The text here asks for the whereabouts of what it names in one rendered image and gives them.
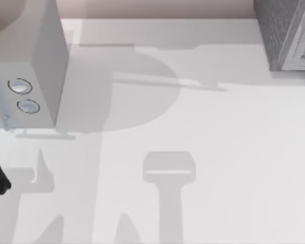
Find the small microwave knob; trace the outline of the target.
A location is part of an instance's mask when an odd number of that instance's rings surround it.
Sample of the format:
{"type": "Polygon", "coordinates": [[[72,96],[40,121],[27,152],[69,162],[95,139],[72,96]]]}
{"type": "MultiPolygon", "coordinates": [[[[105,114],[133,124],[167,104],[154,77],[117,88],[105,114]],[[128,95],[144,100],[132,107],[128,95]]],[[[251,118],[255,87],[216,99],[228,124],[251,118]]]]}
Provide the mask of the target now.
{"type": "Polygon", "coordinates": [[[40,111],[40,105],[33,100],[22,100],[17,102],[17,107],[20,111],[27,114],[35,114],[40,111]]]}

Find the large microwave knob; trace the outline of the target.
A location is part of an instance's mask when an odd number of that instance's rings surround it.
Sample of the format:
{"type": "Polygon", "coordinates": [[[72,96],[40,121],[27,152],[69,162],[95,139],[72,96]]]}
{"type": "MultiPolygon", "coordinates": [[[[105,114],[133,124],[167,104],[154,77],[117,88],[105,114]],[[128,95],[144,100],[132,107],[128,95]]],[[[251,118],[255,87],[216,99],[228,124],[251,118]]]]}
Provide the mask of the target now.
{"type": "Polygon", "coordinates": [[[33,86],[25,79],[16,78],[14,80],[8,80],[8,88],[17,94],[25,95],[33,90],[33,86]]]}

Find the pale microwave oven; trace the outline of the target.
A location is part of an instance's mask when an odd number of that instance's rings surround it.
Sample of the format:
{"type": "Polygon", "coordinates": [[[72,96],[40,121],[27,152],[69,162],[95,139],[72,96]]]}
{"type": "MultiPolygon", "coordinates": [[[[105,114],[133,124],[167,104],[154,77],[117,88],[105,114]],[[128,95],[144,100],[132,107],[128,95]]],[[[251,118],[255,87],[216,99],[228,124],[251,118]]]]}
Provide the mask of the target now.
{"type": "Polygon", "coordinates": [[[0,129],[53,128],[63,93],[69,51],[56,0],[0,0],[0,129]],[[12,92],[8,80],[27,80],[33,90],[12,92]],[[27,114],[17,102],[33,100],[27,114]]]}

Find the grey cabinet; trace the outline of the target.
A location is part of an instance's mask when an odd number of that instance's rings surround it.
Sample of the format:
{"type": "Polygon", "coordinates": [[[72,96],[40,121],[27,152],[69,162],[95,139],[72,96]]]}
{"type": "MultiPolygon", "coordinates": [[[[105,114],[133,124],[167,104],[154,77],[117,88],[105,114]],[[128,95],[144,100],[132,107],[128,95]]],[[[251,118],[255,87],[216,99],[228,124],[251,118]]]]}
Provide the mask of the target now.
{"type": "Polygon", "coordinates": [[[305,71],[305,0],[253,0],[269,69],[305,71]]]}

